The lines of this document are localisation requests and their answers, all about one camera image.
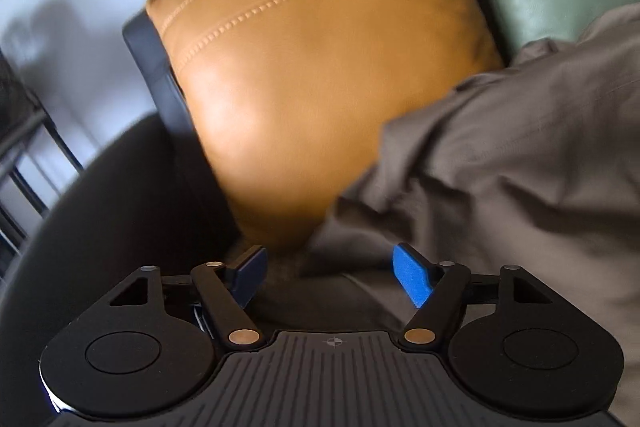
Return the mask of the olive brown jacket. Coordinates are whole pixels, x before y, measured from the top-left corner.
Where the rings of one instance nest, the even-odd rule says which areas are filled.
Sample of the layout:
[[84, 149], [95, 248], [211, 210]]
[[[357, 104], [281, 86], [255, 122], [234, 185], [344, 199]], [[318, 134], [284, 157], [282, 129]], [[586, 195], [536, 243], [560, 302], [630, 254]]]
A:
[[480, 273], [521, 265], [614, 335], [613, 413], [639, 421], [639, 9], [574, 42], [529, 43], [500, 72], [390, 122], [378, 161], [308, 247], [309, 320], [391, 329], [413, 310], [395, 245]]

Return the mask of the dark leather sofa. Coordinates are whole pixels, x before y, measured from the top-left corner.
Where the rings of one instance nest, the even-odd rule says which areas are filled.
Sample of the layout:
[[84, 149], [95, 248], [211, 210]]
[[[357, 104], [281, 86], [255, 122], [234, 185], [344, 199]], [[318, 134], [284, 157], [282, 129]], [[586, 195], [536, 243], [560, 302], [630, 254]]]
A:
[[183, 275], [243, 249], [150, 18], [122, 31], [158, 112], [118, 138], [54, 206], [1, 298], [1, 353], [40, 352], [142, 265]]

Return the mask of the black metal shelf rack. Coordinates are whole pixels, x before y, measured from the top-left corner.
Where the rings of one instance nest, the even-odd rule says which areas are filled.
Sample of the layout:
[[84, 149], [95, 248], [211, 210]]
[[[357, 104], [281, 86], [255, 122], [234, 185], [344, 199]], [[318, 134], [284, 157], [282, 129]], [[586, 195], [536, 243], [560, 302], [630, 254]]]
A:
[[1, 54], [1, 186], [11, 182], [27, 204], [43, 218], [47, 216], [49, 207], [20, 171], [21, 161], [41, 131], [49, 135], [77, 173], [85, 170], [38, 96], [18, 78]]

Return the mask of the orange leather cushion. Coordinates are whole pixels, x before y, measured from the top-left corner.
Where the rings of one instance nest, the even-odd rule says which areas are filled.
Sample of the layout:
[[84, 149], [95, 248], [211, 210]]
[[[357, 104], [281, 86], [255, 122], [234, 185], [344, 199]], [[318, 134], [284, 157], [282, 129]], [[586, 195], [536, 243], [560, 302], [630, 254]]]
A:
[[476, 0], [149, 0], [242, 235], [304, 243], [383, 124], [501, 66]]

